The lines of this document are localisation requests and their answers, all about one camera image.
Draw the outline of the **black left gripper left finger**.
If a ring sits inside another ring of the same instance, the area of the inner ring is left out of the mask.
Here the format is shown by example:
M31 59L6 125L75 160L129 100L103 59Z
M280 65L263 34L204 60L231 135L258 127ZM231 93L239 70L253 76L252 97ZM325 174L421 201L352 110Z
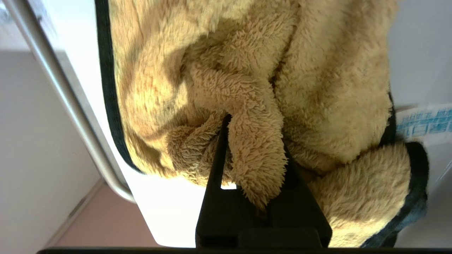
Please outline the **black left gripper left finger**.
M222 121L195 230L197 247L237 247L240 233L266 225L266 214L244 196L241 187L232 190L221 188L230 120L231 116L227 115Z

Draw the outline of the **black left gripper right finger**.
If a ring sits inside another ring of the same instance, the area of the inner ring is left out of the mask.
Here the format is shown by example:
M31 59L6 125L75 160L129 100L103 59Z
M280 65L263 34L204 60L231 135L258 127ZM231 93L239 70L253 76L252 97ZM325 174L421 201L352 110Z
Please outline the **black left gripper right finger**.
M318 246L328 247L332 238L332 228L287 146L284 146L284 150L287 157L284 183L278 196L268 205L271 225L285 231L302 230L302 243L307 243L316 233Z

